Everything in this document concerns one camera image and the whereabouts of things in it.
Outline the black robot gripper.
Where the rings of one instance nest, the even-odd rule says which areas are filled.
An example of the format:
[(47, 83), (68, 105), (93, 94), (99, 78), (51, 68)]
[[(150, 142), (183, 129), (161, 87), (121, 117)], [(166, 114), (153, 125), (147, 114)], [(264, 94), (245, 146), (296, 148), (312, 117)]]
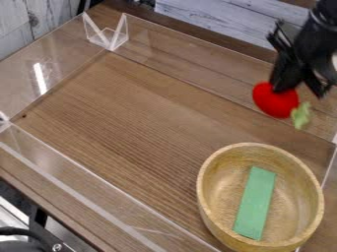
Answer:
[(285, 20), (276, 22), (268, 40), (277, 50), (277, 60), (270, 75), (273, 92), (294, 89), (303, 81), (317, 98), (325, 98), (335, 87), (337, 69), (333, 54), (337, 52), (337, 0), (320, 0), (309, 11), (303, 28)]

